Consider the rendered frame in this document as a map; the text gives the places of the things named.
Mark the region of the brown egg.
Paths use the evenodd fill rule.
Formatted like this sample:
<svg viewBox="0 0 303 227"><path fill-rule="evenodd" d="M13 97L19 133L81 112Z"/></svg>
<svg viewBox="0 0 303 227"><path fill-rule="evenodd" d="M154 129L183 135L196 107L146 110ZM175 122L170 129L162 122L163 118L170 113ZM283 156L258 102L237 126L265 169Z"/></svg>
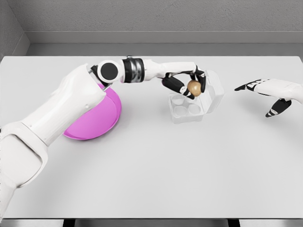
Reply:
<svg viewBox="0 0 303 227"><path fill-rule="evenodd" d="M202 93L201 84L196 80L189 81L187 84L187 88L188 88L189 92L195 97L200 96Z"/></svg>

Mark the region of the pink bowl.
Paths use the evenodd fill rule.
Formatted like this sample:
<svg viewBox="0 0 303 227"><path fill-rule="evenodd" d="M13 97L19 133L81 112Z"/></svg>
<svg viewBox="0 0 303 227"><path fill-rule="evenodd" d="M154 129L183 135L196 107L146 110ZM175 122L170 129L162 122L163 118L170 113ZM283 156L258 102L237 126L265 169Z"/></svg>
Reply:
<svg viewBox="0 0 303 227"><path fill-rule="evenodd" d="M64 136L74 140L90 140L105 134L114 127L122 111L121 100L111 88L108 88L105 93L105 98L65 130Z"/></svg>

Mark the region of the clear plastic egg box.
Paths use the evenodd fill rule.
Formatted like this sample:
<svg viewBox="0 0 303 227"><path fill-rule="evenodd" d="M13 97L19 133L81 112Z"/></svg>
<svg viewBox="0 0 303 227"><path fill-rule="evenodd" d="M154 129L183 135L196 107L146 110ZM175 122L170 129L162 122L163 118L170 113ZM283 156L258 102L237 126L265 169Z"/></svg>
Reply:
<svg viewBox="0 0 303 227"><path fill-rule="evenodd" d="M194 100L178 93L169 95L169 107L173 123L199 122L205 114L212 113L219 105L224 95L219 76L213 70L207 70L205 74L205 92Z"/></svg>

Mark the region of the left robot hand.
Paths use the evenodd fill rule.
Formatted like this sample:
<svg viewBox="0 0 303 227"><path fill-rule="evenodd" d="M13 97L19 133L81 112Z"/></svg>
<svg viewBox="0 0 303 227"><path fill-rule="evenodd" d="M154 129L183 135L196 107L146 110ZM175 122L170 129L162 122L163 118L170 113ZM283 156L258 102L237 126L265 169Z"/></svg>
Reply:
<svg viewBox="0 0 303 227"><path fill-rule="evenodd" d="M188 74L192 80L200 83L200 91L203 93L206 86L206 75L194 62L168 62L164 63L164 78L162 84L166 88L182 94L189 99L194 100L195 96L188 90L183 82L175 78L178 74Z"/></svg>

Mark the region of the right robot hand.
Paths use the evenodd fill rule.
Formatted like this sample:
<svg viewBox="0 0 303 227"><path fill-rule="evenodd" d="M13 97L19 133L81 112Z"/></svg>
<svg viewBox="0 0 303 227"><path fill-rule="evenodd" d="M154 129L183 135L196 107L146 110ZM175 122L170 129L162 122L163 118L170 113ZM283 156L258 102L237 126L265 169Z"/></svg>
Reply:
<svg viewBox="0 0 303 227"><path fill-rule="evenodd" d="M301 84L280 79L257 79L241 85L234 90L249 90L264 96L278 98L278 100L266 113L266 117L269 118L284 112L288 107L291 106L292 100L298 101L297 91L300 85Z"/></svg>

